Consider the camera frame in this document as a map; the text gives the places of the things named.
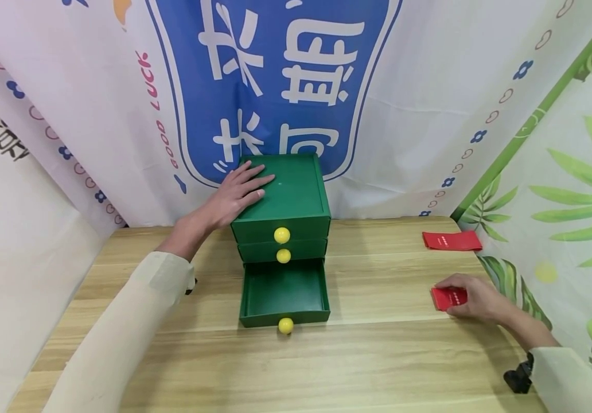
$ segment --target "yellow knob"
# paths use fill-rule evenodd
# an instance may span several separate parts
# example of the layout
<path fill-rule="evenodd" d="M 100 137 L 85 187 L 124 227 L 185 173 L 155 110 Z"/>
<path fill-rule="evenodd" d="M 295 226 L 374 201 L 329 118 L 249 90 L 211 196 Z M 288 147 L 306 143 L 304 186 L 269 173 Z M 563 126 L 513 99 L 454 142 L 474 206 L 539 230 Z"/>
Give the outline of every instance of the yellow knob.
<path fill-rule="evenodd" d="M 278 253 L 275 255 L 275 258 L 278 260 L 278 262 L 287 264 L 287 262 L 291 260 L 291 252 L 289 252 L 287 248 L 283 248 L 278 251 Z"/>
<path fill-rule="evenodd" d="M 291 320 L 291 318 L 282 318 L 282 320 L 278 322 L 278 330 L 280 330 L 280 332 L 282 332 L 284 335 L 291 334 L 291 332 L 294 330 L 294 322 Z"/>
<path fill-rule="evenodd" d="M 289 230 L 286 229 L 285 227 L 279 227 L 273 233 L 273 238 L 275 239 L 275 242 L 278 243 L 278 244 L 285 244 L 285 243 L 287 243 L 287 241 L 289 240 L 290 236 L 291 236 L 291 234 L 289 233 Z"/>

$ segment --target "red envelope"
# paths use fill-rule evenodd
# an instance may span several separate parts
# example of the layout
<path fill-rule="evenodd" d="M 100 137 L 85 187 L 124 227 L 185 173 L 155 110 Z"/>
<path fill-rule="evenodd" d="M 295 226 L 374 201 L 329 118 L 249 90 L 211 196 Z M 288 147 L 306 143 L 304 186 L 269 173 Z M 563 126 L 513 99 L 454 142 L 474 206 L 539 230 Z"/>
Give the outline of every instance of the red envelope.
<path fill-rule="evenodd" d="M 439 311 L 447 311 L 450 307 L 468 302 L 468 292 L 463 288 L 432 288 L 431 296 Z"/>
<path fill-rule="evenodd" d="M 475 231 L 461 233 L 422 233 L 424 244 L 432 250 L 480 251 L 482 244 Z"/>

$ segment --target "green drawer box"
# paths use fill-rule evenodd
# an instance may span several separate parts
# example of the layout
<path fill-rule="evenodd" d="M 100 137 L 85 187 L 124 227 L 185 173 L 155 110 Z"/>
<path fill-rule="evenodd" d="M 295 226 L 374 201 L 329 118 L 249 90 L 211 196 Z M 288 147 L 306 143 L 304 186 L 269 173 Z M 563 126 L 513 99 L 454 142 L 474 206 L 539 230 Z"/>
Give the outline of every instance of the green drawer box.
<path fill-rule="evenodd" d="M 275 255 L 278 251 L 286 248 L 291 252 L 291 261 L 323 258 L 326 255 L 327 243 L 328 241 L 325 239 L 313 239 L 289 240 L 286 244 L 278 244 L 275 241 L 258 244 L 239 244 L 239 254 L 243 262 L 269 262 L 275 261 Z"/>
<path fill-rule="evenodd" d="M 330 316 L 323 258 L 245 264 L 239 320 L 244 327 L 325 322 Z"/>
<path fill-rule="evenodd" d="M 243 157 L 265 165 L 260 177 L 275 174 L 266 194 L 232 222 L 238 244 L 275 242 L 274 231 L 285 227 L 290 240 L 328 238 L 330 209 L 316 153 Z"/>

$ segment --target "wooden table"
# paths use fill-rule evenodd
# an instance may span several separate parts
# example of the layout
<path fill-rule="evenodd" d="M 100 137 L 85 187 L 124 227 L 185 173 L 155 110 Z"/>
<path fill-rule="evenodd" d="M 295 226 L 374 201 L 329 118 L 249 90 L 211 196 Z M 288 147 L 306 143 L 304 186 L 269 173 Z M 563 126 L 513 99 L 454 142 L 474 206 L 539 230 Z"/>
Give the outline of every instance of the wooden table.
<path fill-rule="evenodd" d="M 106 243 L 9 412 L 39 412 L 65 363 L 132 270 L 170 229 L 121 229 Z M 156 335 L 123 412 L 545 412 L 503 382 L 524 354 L 498 327 L 456 321 L 432 305 L 453 272 L 484 275 L 472 252 L 428 251 L 422 231 L 447 217 L 334 221 L 326 255 L 326 324 L 239 325 L 242 266 L 231 231 L 193 264 L 199 284 Z"/>

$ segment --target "right hand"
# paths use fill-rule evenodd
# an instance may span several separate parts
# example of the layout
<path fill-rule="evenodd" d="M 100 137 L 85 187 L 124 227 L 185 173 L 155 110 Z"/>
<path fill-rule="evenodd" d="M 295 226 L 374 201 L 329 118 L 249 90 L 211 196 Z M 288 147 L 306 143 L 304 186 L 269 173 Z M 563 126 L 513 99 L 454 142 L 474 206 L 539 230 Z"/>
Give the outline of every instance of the right hand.
<path fill-rule="evenodd" d="M 260 187 L 275 178 L 273 174 L 256 178 L 262 170 L 264 165 L 251 168 L 251 161 L 247 161 L 227 174 L 218 190 L 200 207 L 202 219 L 210 223 L 212 229 L 226 227 L 244 209 L 262 199 L 264 190 Z"/>
<path fill-rule="evenodd" d="M 436 288 L 465 288 L 468 301 L 450 307 L 447 313 L 454 317 L 471 317 L 504 325 L 509 317 L 520 313 L 512 301 L 499 293 L 488 281 L 466 274 L 453 274 L 436 284 Z"/>

